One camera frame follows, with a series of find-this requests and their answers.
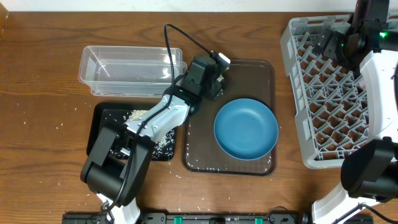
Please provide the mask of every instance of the blue plate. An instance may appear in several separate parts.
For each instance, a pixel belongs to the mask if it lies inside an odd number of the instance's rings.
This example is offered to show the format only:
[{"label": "blue plate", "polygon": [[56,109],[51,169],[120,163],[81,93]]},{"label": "blue plate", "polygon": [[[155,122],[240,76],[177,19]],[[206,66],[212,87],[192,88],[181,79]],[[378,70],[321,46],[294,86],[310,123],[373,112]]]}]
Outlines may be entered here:
[{"label": "blue plate", "polygon": [[220,109],[214,134],[228,155],[253,160],[274,148],[279,128],[275,115],[266,105],[252,99],[238,99]]}]

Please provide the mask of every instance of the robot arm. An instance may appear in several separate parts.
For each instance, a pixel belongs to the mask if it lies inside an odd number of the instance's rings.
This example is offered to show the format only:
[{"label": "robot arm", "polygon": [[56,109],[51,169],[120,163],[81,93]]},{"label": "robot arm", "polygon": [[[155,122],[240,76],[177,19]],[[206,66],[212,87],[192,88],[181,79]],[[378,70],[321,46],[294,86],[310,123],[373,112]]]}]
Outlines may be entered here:
[{"label": "robot arm", "polygon": [[348,156],[341,183],[312,205],[313,223],[343,223],[364,207],[398,197],[398,112],[394,86],[398,33],[389,32],[388,0],[358,0],[346,34],[324,30],[315,54],[360,72],[368,95],[368,143]]},{"label": "robot arm", "polygon": [[[222,74],[228,69],[230,62],[221,53],[195,56],[180,86],[166,89],[160,103],[146,114],[123,125],[108,123],[102,128],[88,155],[80,179],[104,203],[111,204],[116,200],[126,170],[129,169],[121,197],[116,201],[116,207],[111,209],[110,215],[114,218],[108,216],[108,220],[115,220],[116,224],[135,223],[140,214],[135,197],[144,183],[156,142],[171,129],[183,124],[187,117],[193,116],[204,97],[216,100],[223,94],[225,84]],[[169,107],[159,113],[171,95]],[[136,138],[142,122],[152,116]],[[133,139],[137,139],[136,147],[135,150],[130,150],[133,149]],[[123,153],[133,153],[132,166],[128,167],[127,163],[108,154],[115,144],[122,148]]]}]

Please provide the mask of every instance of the wooden table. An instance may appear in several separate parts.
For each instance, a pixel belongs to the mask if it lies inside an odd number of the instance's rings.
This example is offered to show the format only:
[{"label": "wooden table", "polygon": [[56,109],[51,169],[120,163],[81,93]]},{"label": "wooden table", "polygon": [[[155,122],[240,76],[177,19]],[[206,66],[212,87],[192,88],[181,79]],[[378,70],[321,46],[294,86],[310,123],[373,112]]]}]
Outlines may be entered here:
[{"label": "wooden table", "polygon": [[[179,128],[175,157],[151,162],[139,207],[246,214],[267,213],[277,205],[309,209],[337,185],[340,170],[303,165],[279,40],[291,18],[318,15],[324,14],[12,12],[0,43],[0,222],[60,223],[66,212],[100,210],[98,198],[80,181],[80,171],[95,105],[119,98],[93,96],[79,83],[81,53],[87,45],[163,47],[165,22],[230,58],[267,60],[274,66],[277,168],[269,177],[190,172],[182,165]],[[188,63],[203,53],[173,30],[169,37]],[[398,219],[398,201],[376,208]]]}]

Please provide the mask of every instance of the plastic bin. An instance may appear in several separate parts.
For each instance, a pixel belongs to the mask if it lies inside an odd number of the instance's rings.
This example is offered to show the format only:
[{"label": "plastic bin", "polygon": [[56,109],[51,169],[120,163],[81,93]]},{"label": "plastic bin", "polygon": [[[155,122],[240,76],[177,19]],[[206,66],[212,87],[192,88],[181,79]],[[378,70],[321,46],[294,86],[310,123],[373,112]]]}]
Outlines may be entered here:
[{"label": "plastic bin", "polygon": [[[390,13],[389,17],[398,15]],[[291,19],[280,40],[286,75],[292,82],[295,124],[303,163],[310,169],[340,167],[366,144],[368,101],[361,75],[312,54],[324,29],[345,33],[349,15]],[[389,19],[389,29],[398,19]]]},{"label": "plastic bin", "polygon": [[[182,51],[171,53],[175,76],[185,73]],[[171,84],[169,55],[165,47],[87,46],[79,81],[96,96],[162,96]]]}]

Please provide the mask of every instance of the dish rack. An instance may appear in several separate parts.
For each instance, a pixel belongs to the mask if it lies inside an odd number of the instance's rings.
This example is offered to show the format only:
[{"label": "dish rack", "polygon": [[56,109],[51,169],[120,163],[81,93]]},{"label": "dish rack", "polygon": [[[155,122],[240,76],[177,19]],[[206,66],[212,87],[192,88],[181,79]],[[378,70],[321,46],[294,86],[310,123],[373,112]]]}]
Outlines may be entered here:
[{"label": "dish rack", "polygon": [[[398,13],[390,13],[397,30]],[[366,144],[369,115],[362,78],[312,49],[324,29],[345,33],[349,15],[291,19],[280,40],[286,75],[292,82],[295,123],[303,163],[310,169],[341,167]]]}]

